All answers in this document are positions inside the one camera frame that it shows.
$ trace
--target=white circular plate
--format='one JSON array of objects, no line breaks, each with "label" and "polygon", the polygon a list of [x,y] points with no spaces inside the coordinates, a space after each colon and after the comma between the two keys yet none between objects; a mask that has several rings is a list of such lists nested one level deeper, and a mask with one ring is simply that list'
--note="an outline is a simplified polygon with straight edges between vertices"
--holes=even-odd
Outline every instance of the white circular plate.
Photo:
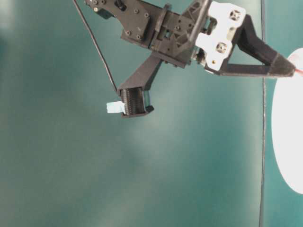
[{"label": "white circular plate", "polygon": [[276,161],[286,183],[303,194],[303,48],[289,56],[298,71],[278,79],[272,109]]}]

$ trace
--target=wire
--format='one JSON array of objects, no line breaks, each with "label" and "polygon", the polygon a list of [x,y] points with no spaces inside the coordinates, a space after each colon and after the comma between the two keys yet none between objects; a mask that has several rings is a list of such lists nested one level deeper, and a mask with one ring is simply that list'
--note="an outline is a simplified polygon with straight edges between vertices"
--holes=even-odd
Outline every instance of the wire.
[{"label": "wire", "polygon": [[95,46],[95,48],[96,48],[96,50],[97,50],[97,52],[98,52],[98,54],[99,54],[100,59],[103,61],[104,67],[105,67],[106,72],[107,72],[108,77],[109,77],[109,80],[110,80],[110,82],[111,82],[111,84],[112,84],[112,86],[113,86],[115,92],[118,94],[118,90],[117,90],[117,87],[116,87],[115,82],[114,82],[114,80],[113,80],[113,76],[112,76],[112,74],[111,74],[111,72],[110,72],[110,70],[109,70],[109,67],[108,67],[108,65],[107,65],[107,62],[106,62],[106,60],[105,60],[105,58],[104,58],[104,56],[103,56],[103,54],[102,54],[102,52],[101,52],[101,50],[100,50],[100,47],[99,47],[99,45],[98,45],[98,43],[97,43],[97,41],[96,41],[96,38],[95,38],[93,32],[91,31],[90,26],[89,26],[88,22],[86,21],[86,19],[85,19],[84,15],[83,15],[83,13],[82,13],[82,11],[81,11],[81,9],[80,9],[78,3],[76,2],[76,0],[72,0],[72,1],[73,1],[74,5],[75,5],[75,7],[76,7],[76,9],[77,9],[77,12],[79,13],[79,15],[80,15],[80,17],[81,17],[81,19],[82,19],[82,21],[83,21],[83,23],[84,23],[86,29],[87,29],[88,32],[89,32],[89,35],[90,35],[90,37],[91,37],[91,39],[92,39],[92,41],[93,41],[93,43],[94,43],[94,46]]}]

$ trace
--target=green surface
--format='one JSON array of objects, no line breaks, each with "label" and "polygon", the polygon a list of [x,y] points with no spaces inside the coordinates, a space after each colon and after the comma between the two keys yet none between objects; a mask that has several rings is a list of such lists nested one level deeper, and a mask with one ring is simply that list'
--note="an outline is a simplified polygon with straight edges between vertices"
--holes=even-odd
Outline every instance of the green surface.
[{"label": "green surface", "polygon": [[[181,13],[191,0],[170,2]],[[259,0],[226,2],[260,35]],[[117,97],[71,0],[0,5],[0,226],[258,226],[261,79],[164,64],[156,110],[121,119],[106,113]],[[149,52],[81,6],[120,84]]]},{"label": "green surface", "polygon": [[[267,42],[286,57],[303,47],[302,9],[301,0],[265,0]],[[276,80],[266,80],[267,134],[263,224],[264,227],[300,227],[303,226],[303,196],[292,191],[282,178],[273,150],[271,111],[275,84]]]}]

